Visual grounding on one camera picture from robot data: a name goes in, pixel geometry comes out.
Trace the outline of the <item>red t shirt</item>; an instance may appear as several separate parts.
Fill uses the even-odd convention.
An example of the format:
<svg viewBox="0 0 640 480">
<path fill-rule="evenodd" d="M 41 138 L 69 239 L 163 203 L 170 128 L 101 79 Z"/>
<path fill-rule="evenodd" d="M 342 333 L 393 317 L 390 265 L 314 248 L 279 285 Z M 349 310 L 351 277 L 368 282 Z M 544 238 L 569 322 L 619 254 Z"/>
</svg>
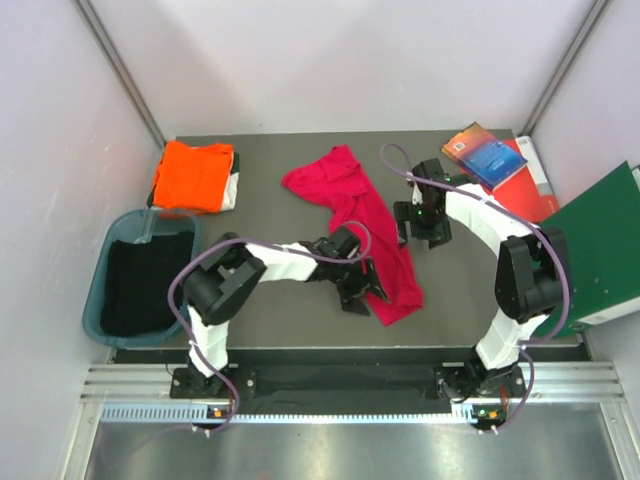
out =
<svg viewBox="0 0 640 480">
<path fill-rule="evenodd" d="M 335 146 L 314 162 L 286 173 L 281 184 L 301 199 L 332 212 L 329 231 L 345 224 L 361 239 L 372 240 L 370 255 L 389 300 L 368 294 L 369 306 L 387 327 L 424 306 L 411 255 L 401 247 L 395 220 L 382 197 L 347 145 Z"/>
</svg>

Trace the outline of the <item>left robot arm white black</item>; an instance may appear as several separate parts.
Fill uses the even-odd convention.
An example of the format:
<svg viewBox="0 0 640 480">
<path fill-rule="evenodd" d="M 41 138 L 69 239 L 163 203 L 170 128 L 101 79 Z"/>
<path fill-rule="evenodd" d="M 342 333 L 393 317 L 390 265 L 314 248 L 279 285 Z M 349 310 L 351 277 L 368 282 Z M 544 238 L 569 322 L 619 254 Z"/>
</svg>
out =
<svg viewBox="0 0 640 480">
<path fill-rule="evenodd" d="M 230 320 L 256 286 L 264 282 L 328 281 L 336 286 L 341 308 L 367 315 L 363 297 L 385 302 L 385 292 L 369 255 L 372 240 L 362 242 L 346 227 L 316 241 L 269 244 L 224 234 L 174 278 L 167 300 L 189 336 L 187 366 L 173 376 L 173 398 L 214 398 L 224 388 L 235 392 L 228 365 Z"/>
</svg>

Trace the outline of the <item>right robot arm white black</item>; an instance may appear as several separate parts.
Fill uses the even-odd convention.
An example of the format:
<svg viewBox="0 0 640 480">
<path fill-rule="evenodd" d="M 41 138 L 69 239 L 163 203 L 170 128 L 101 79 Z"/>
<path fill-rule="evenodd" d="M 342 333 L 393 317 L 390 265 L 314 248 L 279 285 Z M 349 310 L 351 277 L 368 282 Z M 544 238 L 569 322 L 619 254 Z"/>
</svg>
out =
<svg viewBox="0 0 640 480">
<path fill-rule="evenodd" d="M 457 402 L 492 394 L 512 374 L 535 330 L 570 299 L 565 234 L 518 218 L 474 184 L 438 188 L 415 182 L 411 198 L 394 203 L 393 215 L 401 244 L 415 238 L 430 248 L 444 245 L 456 221 L 495 255 L 497 312 L 461 376 L 443 382 Z"/>
</svg>

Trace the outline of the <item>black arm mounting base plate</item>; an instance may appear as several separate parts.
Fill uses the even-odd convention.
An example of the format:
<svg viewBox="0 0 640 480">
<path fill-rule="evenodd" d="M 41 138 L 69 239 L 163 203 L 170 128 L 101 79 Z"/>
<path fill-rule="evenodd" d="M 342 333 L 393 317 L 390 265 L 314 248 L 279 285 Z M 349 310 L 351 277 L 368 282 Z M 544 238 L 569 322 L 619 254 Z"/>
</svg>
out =
<svg viewBox="0 0 640 480">
<path fill-rule="evenodd" d="M 456 400 L 487 400 L 503 417 L 525 392 L 519 367 L 486 372 L 469 348 L 233 349 L 220 372 L 177 368 L 169 395 L 237 399 L 248 415 L 445 413 Z"/>
</svg>

